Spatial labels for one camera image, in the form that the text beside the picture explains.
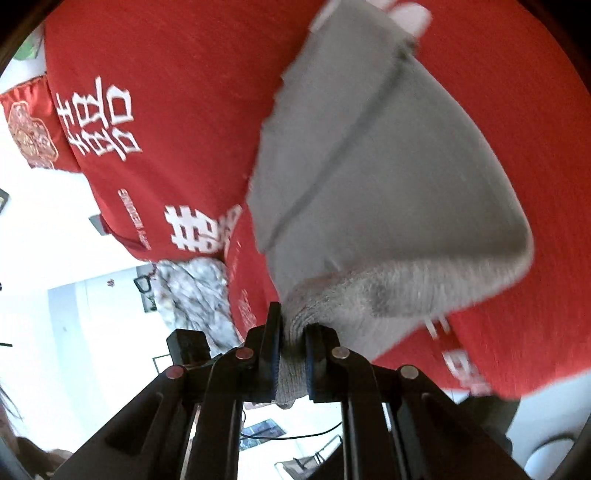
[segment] red fabric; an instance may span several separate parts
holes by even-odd
[[[489,141],[534,233],[535,261],[527,277],[449,319],[493,389],[520,397],[591,368],[591,98],[550,33],[517,2],[421,3],[433,23],[418,58]],[[241,262],[248,267],[237,270],[233,285],[247,290],[260,324],[266,267],[254,246],[242,241],[248,247]],[[244,332],[242,316],[235,314],[235,321]],[[459,387],[426,328],[376,363],[414,364],[439,386]]]
[[[12,139],[31,168],[79,172],[42,75],[0,95]]]
[[[249,329],[267,321],[270,302],[278,301],[265,256],[256,250],[248,207],[242,212],[230,238],[226,265],[232,319],[242,337],[246,338]]]
[[[103,222],[132,255],[220,254],[226,215],[244,199],[280,75],[322,3],[65,0],[49,16],[56,107]],[[81,126],[76,111],[83,122],[86,114],[75,93],[90,100],[91,117],[100,111],[92,102],[102,103],[105,121],[97,115]],[[178,216],[182,206],[196,220],[183,221],[181,235],[191,230],[196,238],[177,246],[165,210]]]

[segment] patterned cloth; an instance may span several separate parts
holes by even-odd
[[[174,329],[201,330],[214,357],[240,345],[230,316],[226,266],[210,258],[156,265],[156,304]]]

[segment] person's hair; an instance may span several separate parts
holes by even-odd
[[[8,412],[12,417],[22,420],[22,417],[17,409],[17,406],[10,399],[6,391],[0,386],[0,408]],[[22,437],[16,437],[18,445],[18,453],[16,457],[21,463],[27,473],[35,478],[39,475],[44,480],[48,480],[50,477],[47,475],[48,472],[52,472],[56,469],[47,452],[41,450],[31,440]]]
[[[3,407],[5,411],[7,411],[16,419],[22,420],[21,414],[19,413],[17,406],[8,396],[6,391],[2,388],[2,385],[0,385],[0,407]]]

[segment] white chinese character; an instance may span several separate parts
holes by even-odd
[[[70,123],[72,123],[72,125],[75,125],[74,117],[72,115],[72,109],[70,108],[70,103],[66,100],[66,105],[65,106],[62,105],[60,95],[58,93],[56,93],[56,100],[57,100],[56,112],[57,112],[58,116],[63,118],[63,121],[66,124],[66,140],[68,140],[68,142],[71,145],[78,147],[78,150],[80,150],[80,153],[82,153],[82,155],[86,156],[86,154],[88,152],[90,152],[90,149],[80,139],[80,135],[76,134],[74,136],[70,132]]]
[[[94,150],[94,152],[100,157],[107,152],[112,152],[115,150],[117,154],[121,157],[121,160],[125,161],[125,154],[122,150],[113,142],[111,137],[109,136],[107,130],[102,129],[102,135],[98,132],[94,132],[92,134],[86,132],[85,130],[82,131],[82,138],[86,140],[89,147]]]
[[[218,223],[198,210],[193,214],[182,206],[179,215],[175,207],[166,206],[164,217],[173,226],[170,238],[179,250],[212,254],[222,248]]]
[[[105,107],[103,105],[103,87],[100,77],[95,79],[95,87],[96,98],[92,95],[80,96],[76,92],[74,92],[72,95],[72,104],[74,105],[74,110],[76,110],[76,116],[78,117],[78,123],[81,128],[84,128],[86,125],[94,123],[98,120],[103,122],[103,126],[105,128],[109,126],[105,116]],[[81,105],[84,110],[84,118],[80,116],[80,109],[78,108],[79,105]],[[91,115],[88,109],[89,105],[97,107],[98,111]]]
[[[111,85],[107,89],[106,98],[109,104],[109,113],[111,114],[111,125],[134,121],[134,117],[131,115],[131,95],[129,94],[129,90],[121,90],[115,85]],[[115,115],[113,100],[116,98],[120,98],[125,102],[125,115]]]
[[[121,145],[121,148],[125,151],[125,153],[137,153],[142,151],[131,132],[122,132],[117,127],[113,127],[111,129],[111,135],[113,135],[113,138],[119,142],[119,145]],[[121,140],[122,138],[129,140],[131,145],[126,145],[123,143]]]

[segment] grey cloth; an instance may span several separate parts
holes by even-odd
[[[172,332],[201,330],[212,357],[240,345],[230,316],[226,266],[211,258],[156,265],[154,297],[158,312]]]
[[[531,264],[502,167],[411,44],[380,10],[343,0],[264,125],[248,205],[283,303],[280,403],[306,394],[307,324],[372,360]]]

